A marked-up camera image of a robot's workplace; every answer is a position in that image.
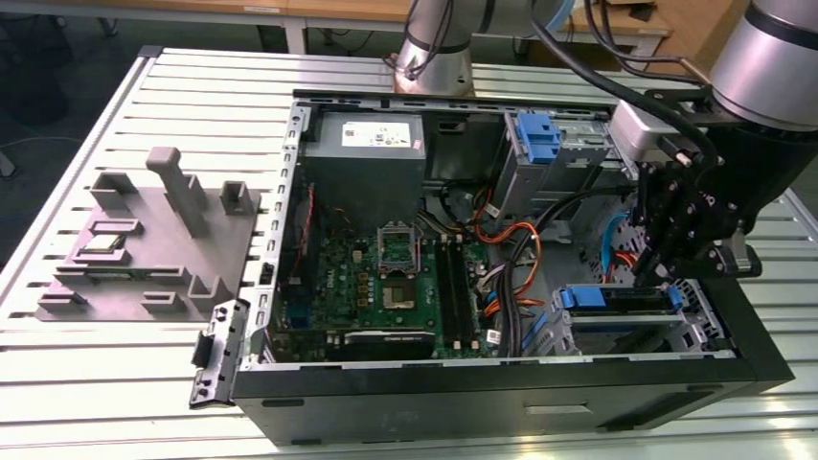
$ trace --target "black ram slot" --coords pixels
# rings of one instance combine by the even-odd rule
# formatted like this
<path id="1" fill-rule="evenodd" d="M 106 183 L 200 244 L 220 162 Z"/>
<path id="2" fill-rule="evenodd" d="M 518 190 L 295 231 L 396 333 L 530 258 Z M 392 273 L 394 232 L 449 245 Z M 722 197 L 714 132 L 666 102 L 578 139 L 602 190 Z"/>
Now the black ram slot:
<path id="1" fill-rule="evenodd" d="M 439 315 L 443 324 L 443 343 L 451 346 L 458 340 L 458 316 L 455 310 L 455 299 L 451 287 L 451 277 L 449 271 L 449 245 L 445 242 L 435 243 L 435 266 L 438 269 L 438 298 Z"/>
<path id="2" fill-rule="evenodd" d="M 463 347 L 469 347 L 477 339 L 474 335 L 474 312 L 470 301 L 470 278 L 467 274 L 463 245 L 449 246 L 449 276 L 451 278 L 453 296 L 458 313 L 458 331 Z"/>

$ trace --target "wooden desk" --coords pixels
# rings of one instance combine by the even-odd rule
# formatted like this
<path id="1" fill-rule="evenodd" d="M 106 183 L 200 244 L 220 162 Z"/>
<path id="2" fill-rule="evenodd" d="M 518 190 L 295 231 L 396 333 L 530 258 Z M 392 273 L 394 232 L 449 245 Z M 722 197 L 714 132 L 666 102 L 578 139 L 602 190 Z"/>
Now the wooden desk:
<path id="1" fill-rule="evenodd" d="M 279 26 L 287 31 L 288 50 L 307 54 L 308 28 L 400 32 L 411 0 L 0 0 L 0 12 L 62 14 L 100 18 L 148 19 Z M 594 43 L 585 13 L 574 12 L 573 40 Z M 650 22 L 614 9 L 613 30 L 633 54 L 651 56 L 673 29 L 654 14 Z M 567 28 L 557 33 L 569 36 Z"/>
<path id="2" fill-rule="evenodd" d="M 410 14 L 410 5 L 411 0 L 288 0 L 287 11 L 290 16 L 404 23 Z M 594 6 L 593 11 L 597 23 L 602 23 L 599 7 Z M 670 36 L 674 31 L 657 13 L 649 22 L 643 22 L 629 16 L 627 7 L 611 7 L 610 11 L 611 30 L 617 35 Z M 585 9 L 575 11 L 571 16 L 575 31 L 589 32 Z"/>
<path id="3" fill-rule="evenodd" d="M 654 11 L 649 22 L 641 21 L 630 17 L 629 7 L 609 7 L 611 17 L 611 32 L 614 35 L 654 35 L 670 36 L 674 32 L 673 27 L 662 16 L 659 11 Z M 579 9 L 571 14 L 574 19 L 574 27 L 579 32 L 589 32 L 589 21 L 586 19 L 586 9 Z M 602 27 L 602 18 L 599 15 L 599 6 L 593 6 L 594 22 Z"/>
<path id="4" fill-rule="evenodd" d="M 0 11 L 5 4 L 0 2 Z M 176 12 L 236 12 L 252 14 L 287 14 L 288 0 L 35 0 L 54 7 L 104 9 L 142 9 Z"/>

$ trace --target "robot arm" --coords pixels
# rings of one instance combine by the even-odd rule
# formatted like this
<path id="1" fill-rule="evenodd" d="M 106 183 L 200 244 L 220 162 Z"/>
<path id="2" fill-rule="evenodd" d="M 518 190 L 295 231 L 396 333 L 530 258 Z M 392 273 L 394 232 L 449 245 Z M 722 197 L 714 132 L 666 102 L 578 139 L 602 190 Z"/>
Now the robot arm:
<path id="1" fill-rule="evenodd" d="M 557 28 L 573 0 L 537 4 L 537 17 Z M 471 92 L 471 35 L 531 34 L 526 0 L 414 0 L 408 11 L 395 88 L 402 93 L 461 96 Z"/>
<path id="2" fill-rule="evenodd" d="M 818 152 L 817 24 L 814 2 L 755 0 L 713 68 L 713 87 L 649 93 L 707 131 L 715 167 L 690 160 L 697 148 L 650 114 L 618 107 L 611 134 L 641 170 L 631 223 L 646 227 L 647 250 L 638 284 L 761 275 L 743 237 Z M 677 161 L 646 158 L 647 140 Z"/>
<path id="3" fill-rule="evenodd" d="M 573 3 L 415 0 L 391 62 L 396 90 L 469 94 L 471 35 L 526 36 L 533 25 L 574 72 L 622 99 L 610 130 L 639 170 L 630 219 L 645 227 L 646 250 L 637 284 L 759 276 L 743 237 L 818 152 L 818 4 L 754 0 L 713 68 L 713 84 L 641 95 L 575 61 L 551 36 Z"/>

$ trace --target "metal case frame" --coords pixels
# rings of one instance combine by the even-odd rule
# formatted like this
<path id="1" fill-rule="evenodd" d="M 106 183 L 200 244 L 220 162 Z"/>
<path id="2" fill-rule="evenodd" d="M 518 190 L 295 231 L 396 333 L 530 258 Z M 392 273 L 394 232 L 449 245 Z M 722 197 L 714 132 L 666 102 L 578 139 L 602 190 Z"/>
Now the metal case frame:
<path id="1" fill-rule="evenodd" d="M 350 108 L 423 109 L 503 113 L 549 110 L 499 101 L 410 98 L 364 94 L 296 94 L 312 104 Z M 295 167 L 302 127 L 311 121 L 296 103 L 288 121 L 284 155 Z M 276 279 L 287 186 L 279 189 L 280 219 L 262 259 Z M 242 363 L 231 385 L 239 405 L 276 443 L 406 441 L 430 437 L 509 436 L 587 430 L 646 429 L 735 396 L 754 395 L 793 378 L 779 351 L 734 280 L 702 281 L 702 290 L 730 333 L 737 357 L 729 359 L 579 362 L 525 358 L 446 366 L 392 368 L 326 365 L 264 369 L 258 364 L 275 287 L 259 284 L 251 300 Z"/>

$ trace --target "aluminum extrusion table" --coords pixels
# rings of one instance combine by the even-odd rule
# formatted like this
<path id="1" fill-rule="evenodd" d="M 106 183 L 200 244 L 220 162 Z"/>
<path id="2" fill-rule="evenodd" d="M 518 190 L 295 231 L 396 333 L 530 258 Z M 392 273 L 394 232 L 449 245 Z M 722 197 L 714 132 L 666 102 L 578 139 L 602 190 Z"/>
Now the aluminum extrusion table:
<path id="1" fill-rule="evenodd" d="M 613 102 L 562 70 L 475 65 L 477 96 Z M 621 78 L 638 88 L 649 80 Z M 282 182 L 282 144 L 294 88 L 388 91 L 388 69 L 366 58 L 164 49 L 139 57 L 0 274 L 0 457 L 178 458 L 750 458 L 818 454 L 818 226 L 789 192 L 759 218 L 751 242 L 765 274 L 743 289 L 797 379 L 763 396 L 719 402 L 649 432 L 278 449 L 238 408 L 191 411 L 190 364 L 202 324 L 43 323 L 34 317 L 54 268 L 95 205 L 99 172 L 135 185 L 156 145 L 184 152 L 204 187 L 226 179 Z M 270 225 L 259 216 L 258 230 Z M 260 251 L 255 238 L 251 255 Z M 247 262 L 255 280 L 259 262 Z"/>

